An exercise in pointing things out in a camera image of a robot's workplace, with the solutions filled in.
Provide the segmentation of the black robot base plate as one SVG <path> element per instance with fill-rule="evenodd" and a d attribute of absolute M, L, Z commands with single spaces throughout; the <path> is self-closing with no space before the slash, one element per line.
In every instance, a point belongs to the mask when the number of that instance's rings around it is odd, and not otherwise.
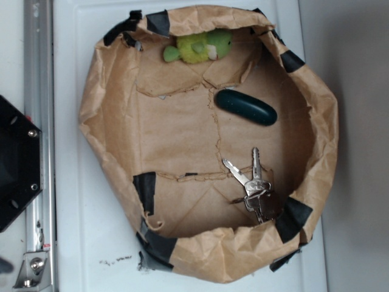
<path fill-rule="evenodd" d="M 42 191 L 41 130 L 1 97 L 1 232 Z"/>

